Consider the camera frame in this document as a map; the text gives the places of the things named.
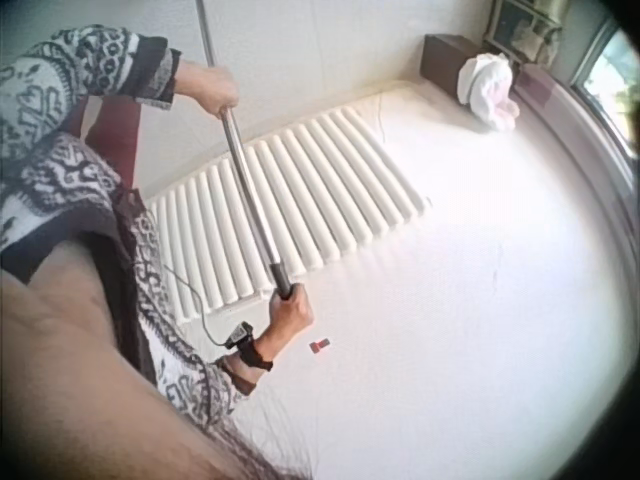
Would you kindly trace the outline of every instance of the black cable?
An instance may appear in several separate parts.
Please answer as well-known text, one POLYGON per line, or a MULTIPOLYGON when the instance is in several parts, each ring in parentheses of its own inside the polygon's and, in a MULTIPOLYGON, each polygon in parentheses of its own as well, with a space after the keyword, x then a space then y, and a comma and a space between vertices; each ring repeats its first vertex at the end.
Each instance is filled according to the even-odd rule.
POLYGON ((174 272, 172 269, 170 269, 167 265, 163 264, 162 265, 167 271, 171 272, 173 274, 174 277, 176 277, 176 280, 178 280, 180 283, 182 283, 183 285, 187 286, 189 288, 189 290, 191 290, 191 293, 193 295, 195 295, 195 297, 198 299, 198 303, 200 304, 200 321, 202 322, 202 329, 204 330, 204 333, 207 334, 207 337, 209 337, 209 340, 211 340, 211 343, 213 343, 214 345, 218 346, 218 347, 224 347, 224 343, 218 343, 216 342, 213 337, 211 336, 211 334, 209 333, 209 330, 207 329, 207 322, 204 321, 204 308, 203 308, 203 304, 202 304, 202 297, 200 296, 200 294, 196 291, 195 288, 193 288, 191 286, 191 284, 189 282, 187 282, 186 280, 184 280, 183 278, 180 277, 180 275, 178 275, 176 272, 174 272))
MULTIPOLYGON (((157 232, 158 231, 158 226, 156 225, 155 218, 153 218, 153 215, 151 215, 151 213, 149 212, 148 209, 145 209, 144 215, 147 217, 147 220, 149 220, 153 224, 154 230, 157 232)), ((225 347, 226 345, 224 343, 216 342, 213 339, 213 337, 211 336, 211 333, 209 333, 209 329, 207 328, 207 323, 204 321, 204 307, 203 307, 204 303, 202 302, 202 297, 200 296, 200 294, 196 291, 195 288, 193 288, 191 286, 191 284, 189 282, 187 282, 185 279, 180 277, 180 275, 178 275, 176 272, 174 272, 173 269, 169 268, 164 263, 162 264, 162 266, 168 272, 170 272, 176 278, 176 280, 178 280, 180 283, 185 285, 189 290, 191 290, 191 293, 193 295, 195 295, 195 297, 198 299, 198 303, 200 304, 200 312, 199 313, 200 313, 200 321, 202 322, 202 329, 204 330, 204 333, 206 333, 206 335, 209 338, 209 340, 211 341, 211 343, 213 343, 214 345, 216 345, 218 347, 225 347)))

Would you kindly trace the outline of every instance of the black and white patterned dress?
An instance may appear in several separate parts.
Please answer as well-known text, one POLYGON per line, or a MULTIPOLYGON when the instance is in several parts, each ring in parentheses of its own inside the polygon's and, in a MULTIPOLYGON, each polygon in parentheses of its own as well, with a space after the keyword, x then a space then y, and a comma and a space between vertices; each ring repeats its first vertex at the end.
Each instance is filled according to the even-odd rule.
POLYGON ((86 95, 168 109, 179 55, 166 39, 93 25, 61 31, 0 70, 0 260, 28 283, 56 245, 84 239, 120 352, 206 431, 243 395, 175 329, 155 226, 137 193, 59 131, 86 95))

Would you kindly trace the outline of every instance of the window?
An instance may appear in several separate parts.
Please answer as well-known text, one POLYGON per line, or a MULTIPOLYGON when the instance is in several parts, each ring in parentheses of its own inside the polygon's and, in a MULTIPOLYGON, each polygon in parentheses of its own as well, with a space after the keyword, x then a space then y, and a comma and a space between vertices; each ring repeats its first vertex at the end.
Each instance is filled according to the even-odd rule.
POLYGON ((596 40, 575 87, 624 153, 637 159, 640 139, 634 138, 632 115, 640 102, 640 58, 620 29, 596 40))

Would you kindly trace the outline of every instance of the window frame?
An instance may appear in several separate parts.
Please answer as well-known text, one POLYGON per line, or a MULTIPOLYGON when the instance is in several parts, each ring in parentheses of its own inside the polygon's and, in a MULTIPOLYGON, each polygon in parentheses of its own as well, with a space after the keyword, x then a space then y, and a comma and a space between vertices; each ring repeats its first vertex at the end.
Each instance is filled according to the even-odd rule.
POLYGON ((571 90, 587 108, 587 111, 590 112, 604 128, 609 137, 613 140, 614 144, 618 147, 618 150, 624 156, 629 167, 633 169, 635 166, 634 164, 639 161, 638 157, 640 156, 640 152, 634 152, 631 149, 627 140, 614 125, 609 115, 604 111, 593 95, 591 95, 591 93, 589 93, 589 91, 584 87, 587 78, 589 78, 589 75, 591 74, 591 70, 604 52, 604 49, 609 44, 613 36, 620 30, 621 27, 613 18, 609 18, 603 23, 584 60, 573 76, 570 85, 571 90))

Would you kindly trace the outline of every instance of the mop handle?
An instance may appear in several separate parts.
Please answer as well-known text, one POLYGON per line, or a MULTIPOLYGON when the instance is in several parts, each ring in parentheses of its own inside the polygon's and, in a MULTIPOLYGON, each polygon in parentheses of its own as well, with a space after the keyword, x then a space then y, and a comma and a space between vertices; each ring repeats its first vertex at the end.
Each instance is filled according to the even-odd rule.
MULTIPOLYGON (((202 34, 204 53, 207 57, 207 64, 210 67, 213 67, 216 65, 216 58, 213 45, 211 44, 211 36, 209 33, 209 25, 207 23, 203 0, 196 0, 196 7, 198 9, 200 31, 202 34)), ((273 234, 269 228, 267 217, 264 213, 264 209, 262 208, 262 204, 260 203, 260 198, 258 197, 258 192, 256 191, 255 184, 251 178, 236 119, 230 108, 224 109, 221 112, 221 117, 224 134, 227 137, 227 143, 229 144, 229 152, 231 153, 231 158, 233 159, 233 164, 235 165, 235 169, 238 174, 237 176, 244 194, 245 203, 249 209, 251 218, 253 219, 255 230, 257 230, 262 246, 264 247, 263 250, 269 263, 269 269, 271 270, 273 280, 276 284, 276 291, 280 298, 287 300, 293 293, 293 287, 289 281, 284 263, 280 258, 278 247, 273 239, 273 234)))

